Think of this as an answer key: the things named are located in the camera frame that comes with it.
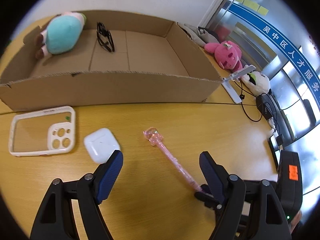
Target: gray cloth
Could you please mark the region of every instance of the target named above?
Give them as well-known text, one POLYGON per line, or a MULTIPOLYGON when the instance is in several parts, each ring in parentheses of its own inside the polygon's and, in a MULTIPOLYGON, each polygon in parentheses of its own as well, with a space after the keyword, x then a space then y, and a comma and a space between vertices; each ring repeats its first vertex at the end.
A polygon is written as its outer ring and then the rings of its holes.
POLYGON ((206 30, 199 30, 197 27, 189 24, 178 23, 178 25, 184 29, 189 34, 190 38, 202 48, 210 42, 219 43, 218 40, 206 30))

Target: pink toy wand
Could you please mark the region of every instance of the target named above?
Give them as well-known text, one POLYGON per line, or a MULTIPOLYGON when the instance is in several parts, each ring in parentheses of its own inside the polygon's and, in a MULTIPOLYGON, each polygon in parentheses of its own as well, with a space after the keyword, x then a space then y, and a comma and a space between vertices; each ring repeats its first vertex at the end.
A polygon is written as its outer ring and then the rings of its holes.
POLYGON ((144 137, 150 141, 152 146, 157 145, 158 148, 168 157, 168 159, 174 164, 178 171, 181 172, 186 181, 196 190, 202 192, 202 188, 192 178, 192 176, 181 166, 178 160, 169 152, 169 150, 162 143, 163 136, 158 133, 157 129, 150 127, 148 130, 143 132, 144 137))

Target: screw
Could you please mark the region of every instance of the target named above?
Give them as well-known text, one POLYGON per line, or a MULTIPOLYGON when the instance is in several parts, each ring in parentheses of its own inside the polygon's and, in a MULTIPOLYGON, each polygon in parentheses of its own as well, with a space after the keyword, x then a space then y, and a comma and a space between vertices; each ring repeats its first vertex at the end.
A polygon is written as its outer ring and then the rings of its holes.
POLYGON ((262 180, 262 184, 265 185, 265 186, 269 186, 270 182, 267 179, 263 179, 262 180))
POLYGON ((229 179, 232 180, 232 181, 237 181, 238 180, 238 176, 237 175, 234 175, 234 174, 231 174, 229 176, 229 179))
POLYGON ((91 173, 87 173, 85 176, 84 176, 84 179, 85 180, 90 180, 93 178, 93 175, 91 173))
POLYGON ((54 179, 53 181, 52 181, 52 184, 53 185, 58 185, 60 183, 60 179, 54 179))

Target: wooden table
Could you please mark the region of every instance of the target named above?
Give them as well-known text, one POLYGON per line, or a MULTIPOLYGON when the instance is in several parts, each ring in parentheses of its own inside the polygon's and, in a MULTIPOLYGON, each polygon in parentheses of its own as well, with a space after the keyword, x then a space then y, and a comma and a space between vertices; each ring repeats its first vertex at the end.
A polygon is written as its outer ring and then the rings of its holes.
MULTIPOLYGON (((19 49, 12 42, 0 66, 19 49)), ((276 179, 267 139, 272 134, 262 119, 251 122, 240 105, 230 102, 221 87, 211 98, 223 104, 123 104, 76 107, 76 146, 71 153, 14 157, 8 137, 15 113, 0 115, 0 188, 6 203, 27 235, 50 183, 55 178, 76 180, 98 166, 86 152, 83 139, 102 127, 109 128, 124 154, 124 166, 101 213, 115 240, 208 239, 215 221, 213 211, 193 197, 174 166, 142 131, 154 126, 180 163, 200 183, 199 154, 209 151, 214 160, 242 179, 276 179)), ((256 106, 245 106, 254 119, 256 106)), ((10 109, 0 105, 0 113, 10 109)), ((87 239, 79 207, 73 201, 80 239, 87 239)))

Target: black sunglasses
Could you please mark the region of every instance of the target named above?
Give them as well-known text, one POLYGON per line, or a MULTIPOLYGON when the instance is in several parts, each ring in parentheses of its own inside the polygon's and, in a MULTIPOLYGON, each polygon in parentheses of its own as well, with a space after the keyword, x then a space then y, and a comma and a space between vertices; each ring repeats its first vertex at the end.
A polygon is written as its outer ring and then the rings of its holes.
POLYGON ((109 30, 105 28, 105 26, 101 22, 97 22, 97 39, 101 47, 105 48, 109 52, 115 52, 115 45, 113 44, 111 33, 109 30), (101 39, 100 34, 103 37, 107 37, 108 41, 104 42, 101 39))

